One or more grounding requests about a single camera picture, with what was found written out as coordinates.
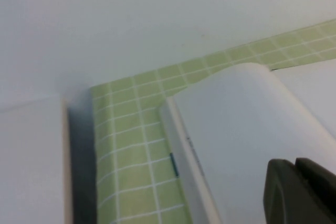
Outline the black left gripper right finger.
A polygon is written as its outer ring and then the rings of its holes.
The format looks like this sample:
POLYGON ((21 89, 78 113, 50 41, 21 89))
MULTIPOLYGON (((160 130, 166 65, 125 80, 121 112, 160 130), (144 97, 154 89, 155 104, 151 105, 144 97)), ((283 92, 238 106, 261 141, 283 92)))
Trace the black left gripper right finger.
POLYGON ((335 174, 309 158, 296 158, 295 168, 320 210, 335 223, 335 174))

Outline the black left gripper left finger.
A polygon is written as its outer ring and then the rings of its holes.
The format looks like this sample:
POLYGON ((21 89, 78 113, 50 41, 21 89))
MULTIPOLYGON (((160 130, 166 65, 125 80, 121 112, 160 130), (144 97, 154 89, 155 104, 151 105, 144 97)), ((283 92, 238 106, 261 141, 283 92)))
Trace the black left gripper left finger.
POLYGON ((293 163, 272 159, 267 166, 263 206, 266 223, 308 223, 303 203, 309 199, 293 163))

